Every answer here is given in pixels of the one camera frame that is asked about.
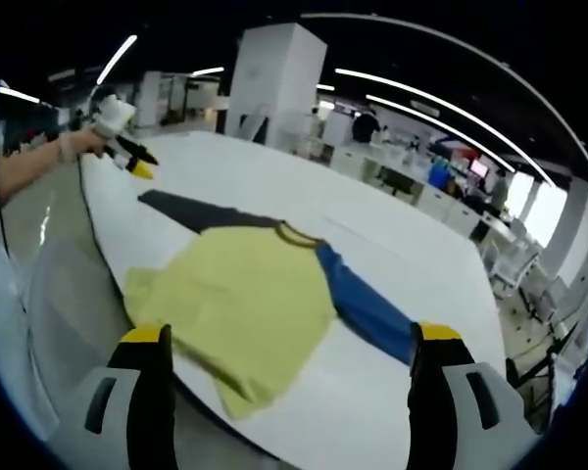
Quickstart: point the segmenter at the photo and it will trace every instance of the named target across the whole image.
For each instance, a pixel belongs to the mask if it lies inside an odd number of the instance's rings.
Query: led light strip
[[[196,70],[191,76],[207,75],[209,73],[219,73],[221,71],[224,71],[224,67],[214,67],[212,69]]]
[[[109,63],[100,72],[100,75],[98,75],[98,79],[96,80],[96,85],[100,85],[103,81],[105,81],[105,78],[107,78],[107,75],[109,74],[111,69],[115,66],[115,64],[118,62],[120,57],[124,55],[124,52],[126,52],[128,50],[128,48],[130,46],[132,46],[133,42],[135,42],[136,40],[137,40],[137,36],[135,34],[129,36],[126,39],[126,41],[123,43],[123,45],[120,46],[120,49],[118,49],[116,51],[116,54],[114,54],[114,57],[111,58],[111,61],[109,61]]]
[[[588,151],[584,147],[577,134],[572,130],[568,122],[562,117],[562,115],[556,110],[556,108],[547,100],[542,94],[536,90],[531,83],[525,80],[522,76],[516,73],[512,68],[504,63],[500,62],[491,55],[483,52],[481,49],[474,47],[467,42],[458,39],[455,36],[450,34],[444,33],[442,31],[438,31],[432,27],[423,26],[422,24],[417,23],[410,23],[404,20],[397,20],[395,18],[386,18],[386,17],[379,17],[373,15],[363,15],[357,13],[306,13],[301,15],[301,18],[304,19],[352,19],[352,20],[365,20],[371,22],[379,22],[379,23],[386,23],[386,24],[395,24],[397,26],[406,27],[409,29],[414,29],[416,31],[424,32],[425,34],[431,34],[432,36],[439,37],[449,42],[453,42],[454,44],[463,47],[470,51],[471,53],[479,56],[481,59],[489,62],[490,64],[494,65],[495,67],[499,68],[504,73],[511,76],[514,80],[524,86],[529,92],[531,92],[540,102],[547,107],[547,109],[556,117],[556,119],[560,122],[560,124],[566,129],[568,135],[572,138],[572,140],[577,144],[577,148],[582,153],[582,155],[586,158],[586,162],[588,164]]]
[[[505,160],[503,160],[501,157],[499,157],[497,154],[492,152],[490,149],[488,149],[484,145],[481,145],[476,140],[468,137],[463,132],[457,130],[455,127],[451,127],[449,124],[445,124],[444,122],[442,122],[438,119],[435,119],[431,116],[428,116],[425,113],[421,113],[419,111],[413,110],[412,108],[408,108],[407,106],[402,106],[397,103],[393,103],[391,101],[384,100],[383,98],[377,98],[376,96],[372,96],[372,95],[366,95],[366,98],[368,100],[375,101],[377,103],[381,103],[382,105],[396,108],[397,110],[401,110],[404,113],[408,113],[410,115],[416,116],[417,118],[427,120],[427,121],[437,125],[438,127],[441,127],[445,130],[448,130],[452,134],[454,134],[454,135],[460,137],[462,140],[466,141],[468,144],[475,146],[477,149],[481,150],[484,154],[487,154],[490,157],[492,157],[494,160],[496,160],[499,163],[499,165],[503,166],[507,171],[509,171],[511,173],[516,173],[516,170],[512,166],[510,166],[510,164],[508,164]]]
[[[319,105],[321,108],[326,108],[326,109],[328,109],[328,110],[334,110],[334,109],[335,109],[335,104],[333,104],[333,103],[330,103],[330,102],[328,102],[328,101],[320,101],[320,102],[318,103],[318,105]]]
[[[39,104],[39,98],[35,98],[34,96],[26,95],[21,93],[20,91],[13,90],[11,88],[5,88],[4,86],[0,86],[0,94],[13,96],[15,98],[20,98],[21,100],[27,100],[30,103]]]
[[[531,167],[533,167],[538,172],[538,174],[540,174],[540,176],[542,176],[542,178],[545,181],[547,181],[552,186],[556,186],[556,183],[553,181],[553,179],[551,179],[551,177],[549,177],[549,175],[545,172],[545,170],[542,169],[542,167],[540,167],[540,165],[538,163],[536,163],[531,157],[529,157],[527,154],[525,154],[522,151],[522,149],[520,149],[517,146],[517,144],[512,142],[509,138],[507,138],[505,135],[503,135],[497,129],[492,127],[490,124],[487,124],[486,122],[481,120],[479,117],[474,116],[467,111],[464,111],[462,108],[458,108],[457,106],[449,103],[448,101],[443,100],[442,98],[438,98],[437,96],[431,95],[431,94],[429,94],[425,91],[422,91],[422,90],[418,90],[417,88],[413,88],[412,86],[406,85],[404,83],[399,83],[398,81],[389,80],[387,78],[382,78],[380,76],[370,75],[368,73],[361,73],[359,71],[353,71],[353,70],[336,69],[335,72],[341,73],[343,75],[355,76],[357,78],[364,78],[366,80],[372,80],[372,81],[376,81],[379,83],[384,83],[386,85],[394,86],[396,88],[400,88],[402,90],[414,93],[415,95],[421,96],[422,98],[425,98],[429,101],[433,101],[434,103],[437,103],[441,106],[444,106],[445,108],[448,108],[451,111],[454,111],[455,113],[458,113],[459,115],[473,121],[475,124],[478,124],[479,126],[483,127],[484,129],[486,129],[488,132],[490,132],[495,137],[498,137],[502,142],[506,143],[511,149],[513,149],[515,152],[517,152]]]

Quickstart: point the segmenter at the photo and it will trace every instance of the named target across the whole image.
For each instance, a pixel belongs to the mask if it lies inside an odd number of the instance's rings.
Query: hand
[[[96,157],[101,158],[105,152],[106,140],[94,132],[90,127],[84,127],[81,130],[72,132],[70,134],[70,139],[74,151],[79,155],[90,152],[96,154]]]

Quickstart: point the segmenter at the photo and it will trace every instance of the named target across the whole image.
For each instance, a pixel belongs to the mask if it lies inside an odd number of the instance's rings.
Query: blue sleeve
[[[316,250],[338,314],[364,340],[404,364],[411,364],[412,321],[342,262],[329,245]]]

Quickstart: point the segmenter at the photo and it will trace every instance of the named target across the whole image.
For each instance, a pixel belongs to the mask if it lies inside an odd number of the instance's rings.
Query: ceiling light
[[[366,98],[369,99],[369,100],[371,100],[371,101],[376,101],[377,103],[381,103],[383,105],[390,106],[392,108],[396,108],[397,110],[401,110],[404,113],[408,113],[408,114],[413,115],[413,116],[416,116],[416,117],[418,117],[420,119],[427,120],[427,121],[429,121],[429,122],[437,125],[438,127],[441,127],[441,128],[443,128],[445,130],[448,130],[452,134],[455,134],[456,136],[460,137],[462,140],[466,141],[468,144],[471,144],[474,147],[476,147],[477,149],[481,150],[484,154],[487,154],[488,156],[492,157],[501,166],[503,166],[507,171],[509,171],[511,173],[515,173],[516,172],[516,170],[512,166],[510,166],[510,164],[508,164],[505,160],[503,160],[497,154],[495,154],[494,152],[492,152],[490,149],[488,149],[487,147],[481,145],[476,140],[468,137],[463,132],[458,131],[456,128],[451,127],[450,125],[445,124],[444,122],[442,122],[442,121],[440,121],[438,119],[434,119],[433,117],[430,117],[430,116],[426,115],[425,113],[421,113],[419,111],[413,110],[412,108],[408,108],[407,106],[401,106],[401,105],[399,105],[397,103],[393,103],[391,101],[384,100],[382,98],[377,98],[376,96],[366,95]]]
[[[355,106],[349,105],[348,103],[344,103],[343,101],[336,101],[335,104],[341,106],[342,108],[344,108],[346,110],[355,111],[357,109]]]
[[[213,69],[196,70],[191,76],[207,75],[209,73],[219,73],[224,71],[224,67],[214,67]]]
[[[542,167],[540,167],[538,163],[536,163],[531,157],[524,153],[522,149],[520,149],[517,146],[517,144],[512,142],[509,138],[507,138],[497,129],[481,120],[479,117],[474,116],[467,111],[464,111],[462,108],[458,108],[457,106],[449,103],[448,101],[443,100],[442,98],[438,98],[437,96],[431,95],[422,90],[418,90],[417,88],[413,88],[412,86],[399,83],[398,81],[388,80],[387,78],[382,78],[380,76],[370,75],[368,73],[361,73],[353,70],[336,69],[335,72],[344,75],[356,76],[358,78],[365,78],[367,80],[377,81],[379,83],[384,83],[386,85],[394,86],[396,88],[401,88],[402,90],[414,93],[415,95],[421,96],[422,98],[426,98],[429,101],[433,101],[434,103],[437,103],[441,106],[444,106],[445,108],[448,108],[451,111],[458,113],[459,115],[462,115],[463,117],[473,121],[475,124],[478,124],[484,129],[486,129],[492,135],[499,138],[499,140],[501,140],[502,142],[505,142],[511,149],[517,152],[531,167],[533,167],[545,181],[547,181],[552,186],[556,185],[556,183],[553,181],[553,179],[549,177],[549,175],[544,171],[544,169],[542,169]]]
[[[57,73],[53,73],[52,75],[48,75],[48,81],[61,80],[62,78],[68,78],[69,76],[74,76],[74,75],[76,75],[75,69],[63,70],[63,71],[59,71]]]
[[[3,95],[13,96],[15,98],[20,98],[21,100],[27,100],[30,103],[39,104],[39,98],[35,98],[34,96],[26,95],[19,91],[13,90],[11,88],[5,88],[4,86],[0,86],[0,93]]]
[[[366,21],[375,21],[375,22],[386,23],[386,24],[395,24],[397,26],[406,27],[408,29],[423,32],[425,34],[431,34],[431,35],[436,36],[440,39],[452,42],[452,43],[456,44],[457,46],[462,47],[462,48],[470,51],[472,54],[475,54],[476,56],[489,62],[493,66],[498,67],[501,71],[508,74],[510,77],[512,77],[518,83],[520,83],[520,85],[525,87],[531,94],[533,94],[553,114],[553,116],[560,122],[560,124],[564,127],[564,129],[566,129],[566,132],[568,132],[568,135],[570,135],[572,140],[577,144],[577,148],[583,154],[583,156],[586,158],[586,162],[588,164],[588,151],[582,145],[581,141],[579,140],[579,137],[577,137],[577,135],[572,130],[572,128],[570,127],[568,122],[566,122],[566,120],[562,117],[562,115],[558,112],[558,110],[556,110],[556,108],[549,102],[549,100],[547,100],[544,96],[542,96],[542,94],[538,90],[536,90],[531,85],[531,83],[529,83],[522,76],[520,76],[518,73],[516,73],[514,71],[514,69],[512,69],[511,67],[504,67],[501,62],[499,62],[497,59],[495,59],[491,55],[485,53],[481,49],[478,49],[478,48],[472,46],[471,44],[468,44],[466,42],[461,41],[457,37],[451,36],[447,33],[439,31],[437,29],[427,27],[422,24],[410,23],[410,22],[406,22],[404,20],[397,20],[395,18],[370,17],[366,14],[357,14],[357,13],[306,13],[306,14],[301,15],[301,18],[304,18],[304,19],[337,18],[337,19],[366,20]]]
[[[440,110],[436,110],[432,106],[425,105],[424,103],[420,103],[416,100],[411,100],[410,105],[417,111],[421,111],[426,115],[433,116],[434,118],[440,118]]]
[[[328,101],[320,101],[318,103],[318,105],[321,108],[327,108],[328,110],[334,110],[335,109],[335,105],[333,103],[331,103],[331,102],[328,102]]]
[[[114,57],[111,58],[111,61],[109,61],[109,64],[107,64],[103,68],[102,72],[98,76],[98,79],[96,80],[97,85],[100,85],[103,81],[105,81],[105,78],[107,78],[107,75],[109,74],[111,69],[114,67],[116,62],[120,59],[121,56],[123,56],[124,52],[126,52],[128,50],[128,48],[130,46],[132,46],[133,42],[135,42],[136,40],[137,40],[137,36],[135,34],[129,36],[126,39],[124,44],[122,46],[120,46],[120,49],[118,49],[118,51],[116,51],[116,54],[114,54]]]

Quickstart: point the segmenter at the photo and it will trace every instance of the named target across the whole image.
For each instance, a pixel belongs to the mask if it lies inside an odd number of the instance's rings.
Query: window
[[[525,221],[525,227],[529,235],[543,248],[549,244],[556,231],[564,204],[566,204],[566,196],[564,189],[550,186],[548,183],[540,184],[536,200]]]
[[[514,173],[512,183],[510,184],[510,191],[508,191],[508,199],[506,200],[506,208],[511,216],[518,217],[522,212],[532,184],[532,176],[529,176],[527,173],[521,173],[520,171]]]

